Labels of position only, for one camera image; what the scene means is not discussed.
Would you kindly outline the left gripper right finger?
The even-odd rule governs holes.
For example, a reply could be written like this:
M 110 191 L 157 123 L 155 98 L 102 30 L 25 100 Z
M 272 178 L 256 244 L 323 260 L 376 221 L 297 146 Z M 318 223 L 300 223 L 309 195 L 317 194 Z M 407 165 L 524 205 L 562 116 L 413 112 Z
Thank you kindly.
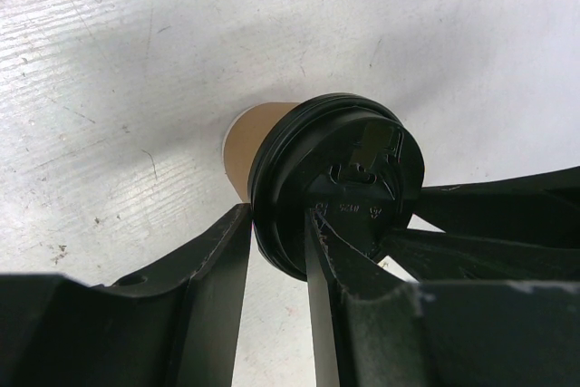
M 304 213 L 320 386 L 576 386 L 579 285 L 410 283 Z

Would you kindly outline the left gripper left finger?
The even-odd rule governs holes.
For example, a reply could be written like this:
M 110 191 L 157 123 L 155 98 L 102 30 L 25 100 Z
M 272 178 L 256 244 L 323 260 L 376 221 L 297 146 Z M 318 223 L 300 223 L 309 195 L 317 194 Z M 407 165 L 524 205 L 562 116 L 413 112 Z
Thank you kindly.
M 247 204 L 113 285 L 1 278 L 4 386 L 228 386 L 251 234 Z

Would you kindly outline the brown paper coffee cup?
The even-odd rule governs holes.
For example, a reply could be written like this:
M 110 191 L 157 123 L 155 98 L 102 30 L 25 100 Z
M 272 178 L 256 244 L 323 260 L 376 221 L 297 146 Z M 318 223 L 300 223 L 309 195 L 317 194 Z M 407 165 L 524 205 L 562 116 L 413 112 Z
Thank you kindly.
M 266 102 L 241 112 L 232 121 L 222 144 L 226 176 L 242 202 L 249 201 L 248 181 L 256 154 L 267 134 L 297 102 Z

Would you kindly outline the black coffee lid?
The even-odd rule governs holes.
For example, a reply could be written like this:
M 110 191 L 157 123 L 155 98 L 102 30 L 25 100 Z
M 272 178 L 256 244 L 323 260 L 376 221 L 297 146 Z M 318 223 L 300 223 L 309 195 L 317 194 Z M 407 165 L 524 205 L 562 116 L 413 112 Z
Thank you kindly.
M 424 171 L 417 141 L 378 102 L 334 93 L 300 103 L 267 133 L 249 172 L 260 253 L 304 281 L 305 213 L 313 209 L 380 261 L 384 236 L 411 220 Z

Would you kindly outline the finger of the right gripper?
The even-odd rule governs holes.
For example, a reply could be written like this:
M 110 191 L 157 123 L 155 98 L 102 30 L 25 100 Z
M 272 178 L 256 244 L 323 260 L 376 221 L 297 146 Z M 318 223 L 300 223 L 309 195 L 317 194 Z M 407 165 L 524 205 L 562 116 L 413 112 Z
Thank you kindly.
M 577 281 L 577 248 L 541 247 L 485 237 L 395 229 L 379 246 L 418 281 Z
M 414 214 L 454 235 L 541 247 L 579 245 L 579 168 L 426 187 Z

